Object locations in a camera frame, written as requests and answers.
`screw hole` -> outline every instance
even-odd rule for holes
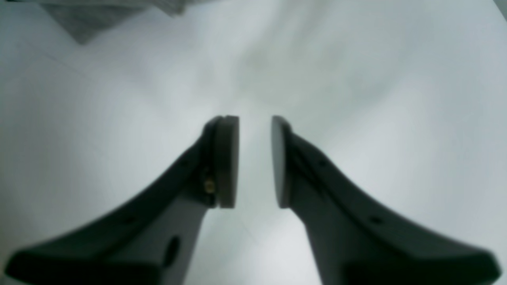
[[[124,220],[123,220],[123,223],[125,225],[132,225],[133,223],[135,223],[135,221],[137,221],[137,218],[134,217],[134,216],[129,216],[129,217],[126,217]]]
[[[165,250],[164,268],[170,267],[176,260],[179,251],[179,238],[173,237]]]
[[[384,221],[381,218],[376,217],[376,216],[371,216],[370,217],[370,222],[372,222],[375,225],[381,225],[381,224],[384,223]]]

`brass screw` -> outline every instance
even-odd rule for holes
[[[213,178],[208,177],[206,179],[204,182],[204,191],[208,194],[215,193],[215,182],[213,181]]]

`gray cloth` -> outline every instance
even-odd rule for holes
[[[145,9],[142,7],[53,4],[42,4],[41,6],[80,44],[86,44],[101,31],[111,28]]]
[[[100,32],[154,5],[169,16],[203,0],[6,0],[39,3],[76,42],[86,44]]]

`hole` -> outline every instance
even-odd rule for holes
[[[135,223],[135,221],[137,221],[137,218],[134,217],[134,216],[129,216],[129,217],[126,217],[124,220],[123,220],[123,223],[125,225],[131,225],[133,223]]]
[[[384,223],[384,221],[381,218],[376,217],[376,216],[371,216],[370,217],[370,222],[372,222],[372,223],[374,223],[376,225],[381,225],[381,224]]]
[[[174,260],[176,260],[176,256],[178,255],[178,251],[179,251],[179,238],[175,236],[171,239],[169,245],[165,250],[164,268],[168,268],[174,263]]]

